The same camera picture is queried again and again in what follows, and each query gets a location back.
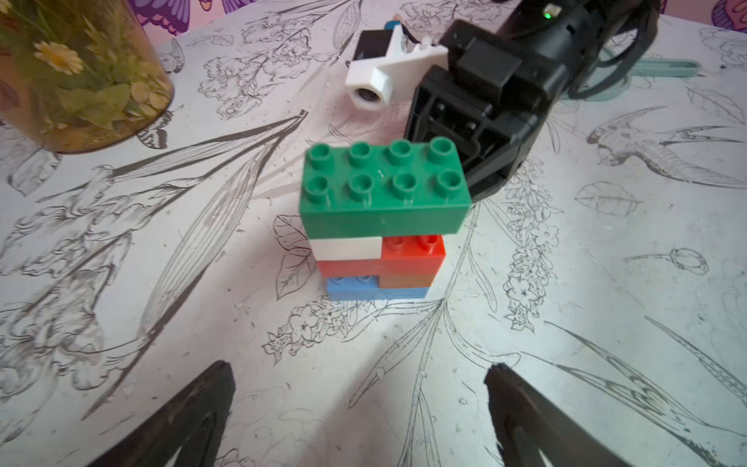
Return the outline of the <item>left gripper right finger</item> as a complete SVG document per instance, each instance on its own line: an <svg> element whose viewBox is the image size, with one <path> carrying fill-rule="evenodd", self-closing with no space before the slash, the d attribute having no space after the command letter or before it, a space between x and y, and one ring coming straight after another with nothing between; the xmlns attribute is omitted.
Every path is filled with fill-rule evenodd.
<svg viewBox="0 0 747 467"><path fill-rule="evenodd" d="M511 367L484 379L499 453L506 466L626 466Z"/></svg>

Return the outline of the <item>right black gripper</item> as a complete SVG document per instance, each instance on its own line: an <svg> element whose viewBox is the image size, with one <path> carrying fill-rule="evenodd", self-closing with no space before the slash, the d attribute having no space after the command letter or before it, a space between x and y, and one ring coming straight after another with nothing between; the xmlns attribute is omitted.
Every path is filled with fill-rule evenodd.
<svg viewBox="0 0 747 467"><path fill-rule="evenodd" d="M500 191L526 159L575 69L569 32L549 26L496 33L455 21L442 36L447 67L418 83L404 136L456 147L472 200Z"/></svg>

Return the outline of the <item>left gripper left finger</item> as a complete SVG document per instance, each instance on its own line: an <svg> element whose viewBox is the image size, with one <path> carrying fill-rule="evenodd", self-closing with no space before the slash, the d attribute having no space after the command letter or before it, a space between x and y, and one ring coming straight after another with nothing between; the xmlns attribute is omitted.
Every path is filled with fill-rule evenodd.
<svg viewBox="0 0 747 467"><path fill-rule="evenodd" d="M212 466L235 395L231 364L216 361L93 466Z"/></svg>

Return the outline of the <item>green lego brick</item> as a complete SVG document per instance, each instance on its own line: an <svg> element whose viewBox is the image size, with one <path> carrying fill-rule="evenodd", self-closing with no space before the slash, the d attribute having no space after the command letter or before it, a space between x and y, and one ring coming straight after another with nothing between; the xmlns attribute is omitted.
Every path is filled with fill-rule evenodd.
<svg viewBox="0 0 747 467"><path fill-rule="evenodd" d="M305 152L299 211L309 239L452 235L472 199L454 143L319 143Z"/></svg>

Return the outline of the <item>red lego brick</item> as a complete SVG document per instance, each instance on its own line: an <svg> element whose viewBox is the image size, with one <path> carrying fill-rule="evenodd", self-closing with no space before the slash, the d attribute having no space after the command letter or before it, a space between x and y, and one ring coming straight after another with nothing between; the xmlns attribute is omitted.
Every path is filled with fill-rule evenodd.
<svg viewBox="0 0 747 467"><path fill-rule="evenodd" d="M441 235L385 237L378 259L318 261L324 277L437 274L447 257Z"/></svg>

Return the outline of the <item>brown lego brick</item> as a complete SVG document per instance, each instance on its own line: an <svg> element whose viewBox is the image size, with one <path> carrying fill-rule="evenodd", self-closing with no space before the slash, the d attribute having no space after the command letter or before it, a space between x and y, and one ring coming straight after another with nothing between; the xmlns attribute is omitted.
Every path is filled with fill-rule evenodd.
<svg viewBox="0 0 747 467"><path fill-rule="evenodd" d="M436 274L383 274L379 277L379 288L430 288L435 278Z"/></svg>

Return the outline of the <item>blue lego brick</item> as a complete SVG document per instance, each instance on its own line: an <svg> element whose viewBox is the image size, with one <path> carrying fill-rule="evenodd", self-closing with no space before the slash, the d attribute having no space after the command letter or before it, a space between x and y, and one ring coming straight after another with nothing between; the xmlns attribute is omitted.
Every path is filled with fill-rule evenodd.
<svg viewBox="0 0 747 467"><path fill-rule="evenodd" d="M333 277L326 279L331 301L386 301L424 299L428 287L382 289L377 276Z"/></svg>

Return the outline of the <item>white lego brick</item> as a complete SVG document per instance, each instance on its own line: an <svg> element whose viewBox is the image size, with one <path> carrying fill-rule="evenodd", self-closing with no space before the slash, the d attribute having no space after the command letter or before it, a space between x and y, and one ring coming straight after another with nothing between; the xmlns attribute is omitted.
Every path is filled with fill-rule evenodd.
<svg viewBox="0 0 747 467"><path fill-rule="evenodd" d="M309 244L317 261L373 260L381 258L383 238L311 239Z"/></svg>

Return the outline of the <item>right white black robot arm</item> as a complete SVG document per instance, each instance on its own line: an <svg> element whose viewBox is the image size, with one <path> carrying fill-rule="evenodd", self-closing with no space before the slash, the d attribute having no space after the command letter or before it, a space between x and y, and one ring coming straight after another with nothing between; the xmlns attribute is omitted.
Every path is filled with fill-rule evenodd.
<svg viewBox="0 0 747 467"><path fill-rule="evenodd" d="M523 1L489 32L455 21L442 36L447 67L416 88L404 137L449 138L473 202L523 164L552 107L621 81L654 42L657 1Z"/></svg>

